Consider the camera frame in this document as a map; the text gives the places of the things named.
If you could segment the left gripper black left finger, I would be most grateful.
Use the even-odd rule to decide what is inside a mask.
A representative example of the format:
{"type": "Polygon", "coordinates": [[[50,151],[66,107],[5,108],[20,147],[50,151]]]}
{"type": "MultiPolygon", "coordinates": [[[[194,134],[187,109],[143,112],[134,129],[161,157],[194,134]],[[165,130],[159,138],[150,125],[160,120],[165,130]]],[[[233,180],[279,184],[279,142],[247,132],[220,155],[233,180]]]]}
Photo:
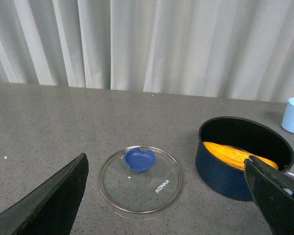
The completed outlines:
{"type": "Polygon", "coordinates": [[[0,235],[68,235],[84,196],[89,162],[85,153],[0,213],[0,235]]]}

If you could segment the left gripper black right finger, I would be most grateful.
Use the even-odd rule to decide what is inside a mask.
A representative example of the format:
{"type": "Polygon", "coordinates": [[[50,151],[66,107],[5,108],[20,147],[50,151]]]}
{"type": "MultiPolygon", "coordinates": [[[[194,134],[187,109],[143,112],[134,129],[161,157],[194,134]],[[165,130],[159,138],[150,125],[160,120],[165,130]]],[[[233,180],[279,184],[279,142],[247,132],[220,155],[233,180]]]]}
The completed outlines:
{"type": "Polygon", "coordinates": [[[272,234],[294,235],[294,179],[249,156],[245,180],[272,234]]]}

